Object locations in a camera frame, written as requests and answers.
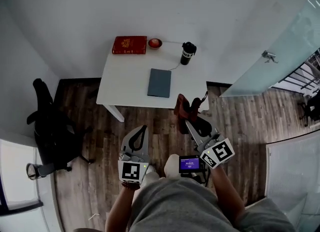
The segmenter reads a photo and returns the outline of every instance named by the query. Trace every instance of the white table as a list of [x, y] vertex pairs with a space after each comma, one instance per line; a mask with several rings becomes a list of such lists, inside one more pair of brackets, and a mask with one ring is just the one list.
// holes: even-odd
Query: white table
[[[109, 53], [99, 88], [97, 104], [104, 105], [119, 121], [125, 119], [115, 107], [135, 106], [169, 108], [176, 106], [177, 97], [183, 94], [190, 104], [193, 99], [204, 97], [207, 91], [206, 73], [201, 50], [197, 48], [188, 65], [171, 73], [170, 98], [147, 96], [150, 69], [170, 70], [180, 63], [182, 43], [164, 42], [158, 50], [147, 46], [146, 54]], [[208, 98], [199, 111], [209, 110]]]

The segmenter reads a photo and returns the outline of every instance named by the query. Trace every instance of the digital display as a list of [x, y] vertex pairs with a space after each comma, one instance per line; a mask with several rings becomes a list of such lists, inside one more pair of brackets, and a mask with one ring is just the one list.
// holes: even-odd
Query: digital display
[[188, 169], [199, 169], [199, 158], [189, 158], [189, 159], [181, 159], [180, 160], [180, 169], [188, 170]]

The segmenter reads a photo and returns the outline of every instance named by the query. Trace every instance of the bowl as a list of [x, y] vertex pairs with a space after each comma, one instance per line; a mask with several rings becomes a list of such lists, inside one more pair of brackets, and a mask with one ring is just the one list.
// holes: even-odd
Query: bowl
[[148, 45], [151, 49], [158, 49], [162, 46], [162, 41], [158, 38], [152, 38], [148, 41]]

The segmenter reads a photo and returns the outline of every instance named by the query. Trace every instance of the door lock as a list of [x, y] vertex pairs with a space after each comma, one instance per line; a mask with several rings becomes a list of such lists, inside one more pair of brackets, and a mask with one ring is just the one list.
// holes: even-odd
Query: door lock
[[261, 56], [266, 58], [266, 59], [268, 59], [264, 63], [270, 62], [270, 60], [272, 60], [272, 62], [274, 62], [274, 63], [279, 63], [278, 61], [275, 61], [276, 55], [272, 54], [272, 53], [269, 53], [268, 51], [264, 51]]

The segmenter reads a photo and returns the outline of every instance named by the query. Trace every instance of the gray notebook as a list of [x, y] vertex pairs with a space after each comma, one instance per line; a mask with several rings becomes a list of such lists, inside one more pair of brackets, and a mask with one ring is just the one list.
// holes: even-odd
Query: gray notebook
[[170, 97], [171, 71], [151, 69], [148, 95]]

